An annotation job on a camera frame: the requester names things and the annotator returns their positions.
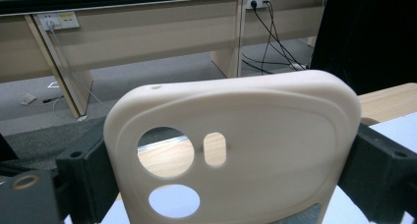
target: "power outlet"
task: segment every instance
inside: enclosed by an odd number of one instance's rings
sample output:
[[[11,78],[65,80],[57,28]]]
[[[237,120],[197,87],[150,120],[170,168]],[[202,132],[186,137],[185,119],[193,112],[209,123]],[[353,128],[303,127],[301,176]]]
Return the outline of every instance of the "power outlet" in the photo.
[[[262,8],[266,8],[268,5],[266,3],[264,3],[265,1],[269,1],[270,0],[248,0],[246,3],[246,9],[247,10],[252,10],[254,9],[252,7],[252,1],[256,1],[257,2],[257,9],[262,9]]]
[[[49,30],[48,23],[52,22],[55,24],[54,29],[62,29],[61,23],[59,22],[58,15],[55,13],[49,13],[49,14],[41,14],[37,15],[37,17],[40,20],[40,23],[42,24],[42,27],[44,30]]]
[[[76,14],[74,12],[63,12],[57,13],[59,23],[61,23],[62,28],[79,28],[80,24],[78,23]]]
[[[54,29],[79,28],[80,24],[74,12],[48,13],[37,15],[44,30],[49,30],[48,23],[55,24]]]

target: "white surface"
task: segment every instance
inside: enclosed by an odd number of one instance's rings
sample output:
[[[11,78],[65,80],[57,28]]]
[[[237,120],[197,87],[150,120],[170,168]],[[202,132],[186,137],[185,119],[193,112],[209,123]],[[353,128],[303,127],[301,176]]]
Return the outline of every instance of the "white surface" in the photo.
[[[370,223],[362,211],[340,187],[336,187],[326,211],[323,224],[366,224]]]
[[[157,188],[150,193],[149,204],[162,216],[182,218],[197,211],[200,206],[200,197],[189,187],[170,185]]]
[[[373,130],[417,153],[417,112],[371,126]]]
[[[71,218],[68,216],[65,224],[72,224]],[[116,200],[110,210],[105,215],[100,224],[130,224],[128,214],[126,214],[125,205],[122,200]]]

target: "white cable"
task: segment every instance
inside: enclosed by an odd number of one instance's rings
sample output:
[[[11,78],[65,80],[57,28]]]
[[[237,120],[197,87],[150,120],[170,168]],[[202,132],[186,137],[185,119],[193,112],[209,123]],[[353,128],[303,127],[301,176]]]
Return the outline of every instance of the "white cable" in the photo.
[[[55,105],[56,105],[56,103],[57,103],[59,100],[63,99],[63,98],[64,98],[64,96],[59,96],[58,98],[56,98],[56,99],[53,101],[53,104],[52,104],[52,112],[53,112],[56,116],[58,116],[58,117],[60,117],[60,118],[62,118],[62,119],[69,119],[69,118],[66,118],[66,117],[63,117],[63,116],[59,115],[59,114],[55,111]]]
[[[70,73],[71,73],[71,76],[72,77],[74,77],[74,79],[83,87],[83,88],[85,88],[88,92],[89,92],[89,94],[92,96],[92,97],[94,97],[95,98],[95,100],[97,100],[98,101],[98,103],[100,103],[104,108],[106,108],[108,111],[110,111],[110,108],[109,107],[107,107],[103,102],[101,102],[101,100],[99,100],[98,99],[98,97],[97,96],[95,96],[95,94],[93,94],[92,92],[91,92],[91,90],[87,87],[87,86],[85,86],[83,83],[82,83],[82,81],[80,81],[79,80],[79,78],[76,76],[76,74],[75,74],[75,71],[74,71],[74,67],[71,65],[71,63],[70,63],[70,61],[68,60],[68,58],[67,58],[67,55],[65,54],[65,52],[64,52],[64,49],[62,48],[62,45],[61,45],[61,42],[59,41],[59,39],[58,39],[58,36],[55,34],[55,31],[54,31],[54,28],[55,28],[55,24],[53,24],[53,22],[49,22],[49,23],[47,23],[47,25],[48,25],[48,27],[49,27],[49,30],[52,32],[52,36],[54,37],[54,39],[55,39],[55,42],[58,44],[58,49],[61,51],[61,53],[62,53],[62,56],[64,57],[64,59],[65,59],[65,61],[67,62],[67,64],[68,64],[68,66],[70,67]]]

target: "black cable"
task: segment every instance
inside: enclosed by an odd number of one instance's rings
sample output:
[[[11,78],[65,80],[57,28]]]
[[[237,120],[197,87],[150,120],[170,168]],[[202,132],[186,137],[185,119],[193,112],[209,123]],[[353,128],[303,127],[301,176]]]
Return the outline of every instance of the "black cable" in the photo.
[[[57,96],[57,97],[53,97],[53,98],[49,98],[49,99],[43,99],[42,100],[42,103],[50,103],[51,101],[53,101],[53,100],[55,100],[57,98],[61,98],[61,97],[64,97],[64,95]]]
[[[271,23],[270,23],[270,27],[269,27],[269,29],[272,29],[272,24],[273,24],[273,22],[271,22]],[[262,58],[262,64],[261,64],[261,69],[263,70],[263,71],[262,71],[262,75],[264,74],[264,62],[265,62],[265,57],[267,56],[268,47],[269,47],[269,45],[270,45],[270,37],[271,37],[271,33],[269,33],[267,46],[265,47],[264,57]]]
[[[258,17],[258,20],[262,23],[262,25],[264,26],[264,28],[269,32],[269,34],[278,42],[280,43],[279,39],[277,39],[271,32],[271,30],[268,29],[267,25],[264,23],[264,21],[262,21],[261,17],[258,15],[258,12],[256,9],[254,9],[255,15]],[[294,66],[292,66],[291,61],[288,59],[288,57],[285,56],[285,54],[282,54],[279,50],[277,50],[273,45],[272,47],[280,54],[282,55],[282,57],[284,57],[288,63],[291,65],[291,67],[295,70],[298,71],[296,68],[294,68]]]
[[[281,41],[279,40],[279,36],[278,36],[278,32],[276,31],[276,26],[275,26],[275,22],[274,22],[274,20],[273,20],[273,7],[272,7],[272,4],[269,2],[269,1],[266,1],[265,2],[266,4],[267,4],[267,6],[268,6],[268,9],[269,9],[269,15],[270,15],[270,18],[271,18],[271,22],[272,22],[272,24],[273,24],[273,29],[274,29],[274,31],[275,31],[275,35],[276,35],[276,38],[278,39],[278,44],[279,44],[279,46],[281,47],[281,49],[282,49],[282,52],[285,54],[285,52],[287,52],[288,54],[289,54],[289,56],[291,56],[291,58],[292,59],[290,59],[290,60],[292,60],[292,61],[294,61],[295,63],[297,63],[303,70],[305,70],[304,68],[303,68],[303,66],[294,58],[294,56],[292,56],[292,54],[285,48],[285,46],[283,46],[282,45],[282,43],[281,43]]]
[[[242,53],[242,56],[243,56],[243,57],[245,57],[245,58],[247,58],[248,60],[251,60],[251,61],[256,62],[256,63],[276,64],[276,65],[290,65],[290,64],[288,64],[288,63],[279,63],[279,62],[268,62],[268,61],[260,61],[260,60],[255,60],[255,59],[249,58],[249,57],[248,57],[248,56],[246,56],[244,53]]]
[[[268,5],[268,7],[269,7],[269,15],[271,16],[271,22],[272,22],[272,25],[273,25],[273,27],[274,27],[274,29],[275,29],[275,34],[276,34],[276,36],[271,32],[271,30],[269,30],[268,29],[268,27],[267,27],[267,25],[264,23],[264,21],[261,19],[261,17],[258,15],[258,13],[257,13],[257,11],[256,11],[256,8],[254,8],[254,13],[255,13],[255,15],[257,16],[257,18],[258,18],[258,20],[261,22],[261,24],[264,26],[264,28],[268,31],[268,33],[276,40],[276,42],[278,42],[278,44],[280,45],[280,47],[281,47],[281,49],[282,49],[282,51],[285,53],[285,51],[291,56],[291,58],[292,59],[290,59],[289,57],[287,57],[285,54],[282,54],[279,50],[277,50],[271,43],[270,43],[270,45],[279,53],[279,54],[281,54],[287,61],[288,61],[288,63],[289,63],[289,65],[291,65],[292,66],[292,68],[295,70],[295,71],[298,71],[293,65],[292,65],[292,62],[291,61],[293,61],[293,62],[295,62],[295,63],[297,63],[303,70],[305,70],[304,69],[304,67],[300,64],[300,63],[298,63],[298,61],[296,61],[295,59],[294,59],[294,57],[291,55],[291,53],[289,53],[289,51],[281,44],[281,42],[280,42],[280,40],[279,40],[279,38],[278,38],[278,35],[277,35],[277,31],[276,31],[276,27],[275,27],[275,24],[274,24],[274,22],[273,22],[273,9],[272,9],[272,6],[270,5],[270,3],[269,3],[269,5]]]
[[[266,74],[269,74],[269,75],[272,75],[273,74],[273,72],[270,72],[270,71],[267,71],[267,70],[263,70],[261,68],[258,68],[255,65],[252,65],[252,64],[246,62],[245,60],[242,60],[242,62],[245,63],[246,65],[248,65],[251,68],[254,68],[254,69],[257,69],[257,70],[261,71],[262,73],[266,73]]]

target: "plug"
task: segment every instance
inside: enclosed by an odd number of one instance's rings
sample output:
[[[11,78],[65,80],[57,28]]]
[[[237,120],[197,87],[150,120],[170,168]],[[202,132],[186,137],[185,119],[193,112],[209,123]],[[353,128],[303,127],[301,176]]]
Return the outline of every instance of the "plug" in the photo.
[[[55,30],[55,23],[53,23],[52,21],[46,21],[46,25],[48,26],[50,31]]]
[[[251,1],[251,6],[254,8],[254,10],[257,9],[258,2],[256,0]]]

